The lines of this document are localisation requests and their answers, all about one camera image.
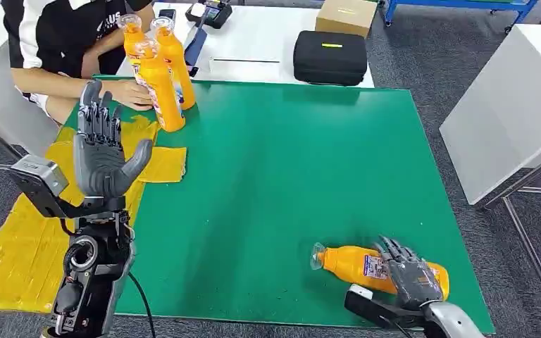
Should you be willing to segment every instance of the blue metal frame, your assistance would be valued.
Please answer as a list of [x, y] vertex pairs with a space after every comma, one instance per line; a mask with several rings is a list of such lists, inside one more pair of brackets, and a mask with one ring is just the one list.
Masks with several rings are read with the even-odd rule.
[[491, 11], [517, 11], [518, 15], [512, 25], [521, 23], [526, 18], [537, 0], [528, 0], [528, 2], [495, 2], [495, 1], [464, 1], [464, 0], [385, 0], [387, 11], [385, 13], [385, 23], [390, 25], [393, 21], [393, 14], [397, 5], [421, 5], [421, 6], [441, 6], [457, 8], [479, 8], [490, 9]]

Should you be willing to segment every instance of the white table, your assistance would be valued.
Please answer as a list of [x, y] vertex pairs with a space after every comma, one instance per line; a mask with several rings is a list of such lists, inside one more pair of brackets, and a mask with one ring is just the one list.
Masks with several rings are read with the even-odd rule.
[[[193, 23], [185, 11], [190, 4], [154, 4], [177, 13], [175, 35], [185, 41]], [[221, 29], [205, 26], [208, 34], [196, 66], [196, 80], [305, 83], [293, 76], [293, 48], [302, 30], [314, 30], [318, 9], [233, 6], [233, 14]], [[127, 60], [118, 75], [131, 76]], [[358, 87], [374, 88], [370, 68]]]
[[541, 164], [541, 25], [511, 30], [440, 132], [469, 204]]

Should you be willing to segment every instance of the orange bottle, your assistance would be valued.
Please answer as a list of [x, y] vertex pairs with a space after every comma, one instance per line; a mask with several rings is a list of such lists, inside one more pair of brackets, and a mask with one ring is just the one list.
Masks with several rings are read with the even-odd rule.
[[135, 14], [125, 14], [119, 18], [117, 26], [123, 31], [123, 48], [132, 65], [136, 82], [144, 86], [144, 80], [139, 75], [139, 55], [135, 51], [136, 43], [146, 39], [146, 35], [142, 31], [142, 19]]
[[186, 110], [195, 105], [196, 96], [185, 65], [183, 45], [173, 34], [174, 25], [173, 20], [161, 16], [152, 20], [150, 29], [161, 46], [162, 57], [173, 71], [175, 90], [180, 93], [181, 109]]
[[[389, 278], [387, 266], [376, 250], [359, 246], [341, 246], [333, 249], [325, 248], [322, 244], [316, 243], [312, 248], [310, 266], [314, 270], [324, 268], [345, 282], [397, 294], [397, 290]], [[436, 263], [428, 263], [428, 266], [435, 274], [444, 299], [447, 299], [449, 297], [449, 273]]]
[[140, 58], [139, 75], [146, 82], [158, 123], [166, 132], [181, 129], [185, 125], [185, 118], [173, 87], [172, 74], [158, 54], [158, 44], [145, 39], [136, 44], [135, 51]]

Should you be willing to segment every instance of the person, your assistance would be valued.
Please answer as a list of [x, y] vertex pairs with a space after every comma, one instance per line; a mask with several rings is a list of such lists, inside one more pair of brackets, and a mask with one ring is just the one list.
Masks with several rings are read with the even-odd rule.
[[[125, 58], [117, 19], [125, 0], [2, 0], [15, 87], [63, 124], [93, 74], [115, 74]], [[151, 0], [127, 0], [146, 32]], [[103, 81], [102, 91], [138, 111], [151, 108], [148, 90], [134, 80]]]

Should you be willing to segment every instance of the yellow cloth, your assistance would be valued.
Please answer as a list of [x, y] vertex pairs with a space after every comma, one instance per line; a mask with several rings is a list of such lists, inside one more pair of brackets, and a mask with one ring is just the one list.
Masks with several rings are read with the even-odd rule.
[[[157, 129], [157, 123], [140, 115], [131, 123], [122, 123], [121, 143], [126, 158], [134, 153], [139, 140], [154, 139]], [[61, 198], [78, 205], [84, 196], [73, 174], [74, 134], [74, 130], [64, 127], [45, 157], [57, 163], [69, 180]], [[185, 148], [153, 149], [147, 169], [125, 194], [130, 226], [135, 221], [145, 182], [179, 182], [185, 154]], [[68, 220], [67, 226], [72, 230], [73, 222]], [[0, 310], [50, 312], [61, 282], [68, 240], [58, 219], [42, 217], [25, 195], [18, 197], [0, 229]]]

